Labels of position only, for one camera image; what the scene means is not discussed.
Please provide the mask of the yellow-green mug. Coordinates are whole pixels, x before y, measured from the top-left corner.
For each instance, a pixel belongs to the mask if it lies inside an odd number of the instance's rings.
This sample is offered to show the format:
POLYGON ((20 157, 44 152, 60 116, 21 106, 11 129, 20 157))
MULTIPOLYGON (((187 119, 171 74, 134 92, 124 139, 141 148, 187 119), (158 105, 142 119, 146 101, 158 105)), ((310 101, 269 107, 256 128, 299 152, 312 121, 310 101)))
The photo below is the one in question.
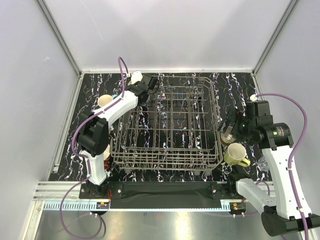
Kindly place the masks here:
POLYGON ((241 167, 249 167, 251 161, 246 158, 247 150, 246 148, 239 143, 230 144, 224 155, 223 160, 230 166, 239 165, 241 167))

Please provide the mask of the light blue mug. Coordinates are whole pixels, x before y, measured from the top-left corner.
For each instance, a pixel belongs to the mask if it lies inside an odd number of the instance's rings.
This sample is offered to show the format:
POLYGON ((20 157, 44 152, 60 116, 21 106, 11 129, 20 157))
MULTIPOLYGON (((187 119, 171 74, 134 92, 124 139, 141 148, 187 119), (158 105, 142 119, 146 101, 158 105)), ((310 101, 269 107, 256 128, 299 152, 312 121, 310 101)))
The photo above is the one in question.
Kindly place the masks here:
POLYGON ((113 97, 111 95, 104 94, 98 98, 97 104, 100 108, 105 109, 107 107, 111 108, 111 107, 115 106, 119 101, 120 101, 120 99, 118 97, 113 99, 113 97))

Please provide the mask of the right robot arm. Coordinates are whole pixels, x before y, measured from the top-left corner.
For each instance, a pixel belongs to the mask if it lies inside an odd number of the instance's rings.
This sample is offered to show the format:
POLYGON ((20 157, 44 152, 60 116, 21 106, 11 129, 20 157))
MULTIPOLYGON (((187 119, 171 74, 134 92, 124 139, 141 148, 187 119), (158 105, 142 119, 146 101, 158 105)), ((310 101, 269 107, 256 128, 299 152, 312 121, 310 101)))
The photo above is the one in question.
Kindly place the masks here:
POLYGON ((265 231, 271 236, 305 232, 320 226, 320 217, 312 213, 299 181, 291 130, 286 123, 275 123, 266 100, 249 101, 245 110, 231 108, 218 131, 223 144, 235 141, 257 144, 271 173, 275 197, 260 189, 252 179, 237 174, 226 186, 229 197, 248 200, 259 212, 265 231))

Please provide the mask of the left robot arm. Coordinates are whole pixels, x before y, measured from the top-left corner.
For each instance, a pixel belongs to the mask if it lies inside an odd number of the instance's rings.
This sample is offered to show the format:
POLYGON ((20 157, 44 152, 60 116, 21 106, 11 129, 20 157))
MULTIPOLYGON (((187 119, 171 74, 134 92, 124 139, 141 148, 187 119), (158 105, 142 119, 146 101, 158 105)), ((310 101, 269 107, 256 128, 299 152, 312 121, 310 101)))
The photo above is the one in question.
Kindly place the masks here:
POLYGON ((107 195, 108 187, 104 165, 104 152, 110 144, 109 131, 115 121, 128 111, 147 102, 158 78, 136 71, 128 76, 129 84, 111 102, 89 113, 82 113, 83 122, 72 139, 72 151, 84 158, 87 166, 86 180, 92 185, 90 193, 97 199, 107 195))

